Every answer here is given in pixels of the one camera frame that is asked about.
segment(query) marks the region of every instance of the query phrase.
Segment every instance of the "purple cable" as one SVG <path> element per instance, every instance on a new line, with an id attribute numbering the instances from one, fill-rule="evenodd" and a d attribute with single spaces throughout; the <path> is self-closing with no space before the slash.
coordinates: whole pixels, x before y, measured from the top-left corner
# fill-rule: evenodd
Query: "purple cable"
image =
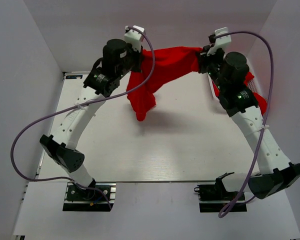
<path id="1" fill-rule="evenodd" d="M 273 86 L 274 86 L 274 56 L 273 56 L 270 44 L 268 43 L 268 41 L 263 36 L 260 36 L 259 34 L 251 32 L 251 31 L 228 32 L 228 33 L 216 36 L 215 39 L 222 38 L 222 37 L 225 37 L 225 36 L 228 36 L 228 35 L 234 35 L 234 34 L 250 34 L 250 35 L 253 35 L 253 36 L 259 38 L 260 40 L 262 40 L 264 42 L 264 44 L 266 45 L 267 49 L 268 49 L 269 57 L 270 57 L 270 86 L 269 86 L 269 92 L 268 92 L 266 111 L 265 111 L 263 122 L 262 122 L 262 125 L 265 126 L 266 122 L 267 122 L 267 119 L 268 119 L 268 115 L 269 115 L 269 109 L 270 109 L 270 103 L 271 103 L 271 97 L 272 97 L 272 90 L 273 90 Z M 258 152 L 259 152 L 259 149 L 260 149 L 260 146 L 261 146 L 261 142 L 262 142 L 262 138 L 264 136 L 264 132 L 265 132 L 265 129 L 262 128 L 261 131 L 260 131 L 260 136 L 259 136 L 258 142 L 257 142 L 256 147 L 255 147 L 254 156 L 253 156 L 253 160 L 252 160 L 250 169 L 249 169 L 249 171 L 246 175 L 246 178 L 245 178 L 245 180 L 242 184 L 242 187 L 240 188 L 240 190 L 239 190 L 238 194 L 235 196 L 235 198 L 220 210 L 220 212 L 218 214 L 219 218 L 223 218 L 224 216 L 226 216 L 231 211 L 231 209 L 234 207 L 234 205 L 236 204 L 236 202 L 238 201 L 240 196 L 243 194 L 244 189 L 247 186 L 247 184 L 249 182 L 249 178 L 251 177 L 252 172 L 254 170 L 254 167 L 256 165 Z M 246 203 L 251 202 L 253 200 L 253 198 L 249 199 Z"/>
<path id="2" fill-rule="evenodd" d="M 154 72 L 154 69 L 155 69 L 155 62 L 156 62 L 156 59 L 155 59 L 155 51 L 154 51 L 154 48 L 152 47 L 152 44 L 149 40 L 149 38 L 142 32 L 140 31 L 139 29 L 135 28 L 135 27 L 132 27 L 132 26 L 129 26 L 128 27 L 129 29 L 131 30 L 134 30 L 138 33 L 140 33 L 144 39 L 147 41 L 149 47 L 150 47 L 150 50 L 151 50 L 151 53 L 152 53 L 152 67 L 151 67 L 151 71 L 149 73 L 149 75 L 146 77 L 146 79 L 140 83 L 138 86 L 130 89 L 129 91 L 126 91 L 126 92 L 123 92 L 123 93 L 120 93 L 120 94 L 117 94 L 117 95 L 114 95 L 114 96 L 109 96 L 109 97 L 105 97 L 103 99 L 97 99 L 97 100 L 92 100 L 92 101 L 87 101 L 85 103 L 82 103 L 80 104 L 80 106 L 84 107 L 84 106 L 87 106 L 89 104 L 95 104 L 95 103 L 99 103 L 99 102 L 103 102 L 103 101 L 106 101 L 106 100 L 110 100 L 110 99 L 116 99 L 116 98 L 119 98 L 119 97 L 122 97 L 124 95 L 127 95 L 129 93 L 132 93 L 133 91 L 137 90 L 138 88 L 140 88 L 141 86 L 143 86 L 144 84 L 146 84 L 146 82 L 150 79 L 150 77 L 152 76 L 153 72 Z M 43 179 L 35 179 L 35 178 L 30 178 L 30 177 L 27 177 L 25 176 L 17 167 L 16 165 L 16 161 L 15 161 L 15 156 L 14 156 L 14 153 L 15 153 L 15 148 L 16 148 L 16 144 L 17 144 L 17 141 L 19 140 L 19 138 L 21 137 L 21 135 L 27 130 L 29 129 L 30 127 L 32 127 L 33 125 L 37 124 L 37 123 L 40 123 L 41 121 L 43 120 L 46 120 L 46 119 L 49 119 L 49 118 L 52 118 L 56 115 L 59 115 L 59 114 L 63 114 L 63 113 L 66 113 L 66 112 L 69 112 L 71 110 L 76 110 L 78 109 L 78 106 L 72 106 L 72 107 L 69 107 L 67 109 L 64 109 L 64 110 L 61 110 L 61 111 L 57 111 L 55 113 L 52 113 L 52 114 L 49 114 L 47 116 L 44 116 L 44 117 L 41 117 L 33 122 L 31 122 L 29 125 L 27 125 L 26 127 L 24 127 L 24 129 L 22 129 L 18 135 L 15 137 L 15 139 L 13 140 L 13 143 L 11 145 L 11 149 L 10 149 L 10 159 L 11 159 L 11 163 L 12 163 L 12 166 L 14 168 L 14 170 L 16 171 L 17 174 L 19 174 L 20 177 L 22 177 L 23 179 L 25 180 L 28 180 L 30 182 L 45 182 L 45 181 L 52 181 L 52 180 L 59 180 L 59 179 L 65 179 L 65 180 L 69 180 L 71 181 L 72 183 L 75 183 L 78 187 L 82 188 L 82 189 L 88 189 L 88 190 L 97 190 L 98 192 L 100 192 L 103 197 L 105 198 L 106 202 L 108 203 L 109 205 L 109 208 L 111 209 L 111 204 L 109 202 L 109 199 L 107 198 L 107 196 L 104 194 L 103 191 L 101 191 L 100 189 L 98 188 L 95 188 L 95 187 L 86 187 L 86 186 L 82 186 L 78 183 L 76 183 L 72 178 L 70 177 L 67 177 L 67 176 L 57 176 L 57 177 L 50 177 L 50 178 L 43 178 Z"/>

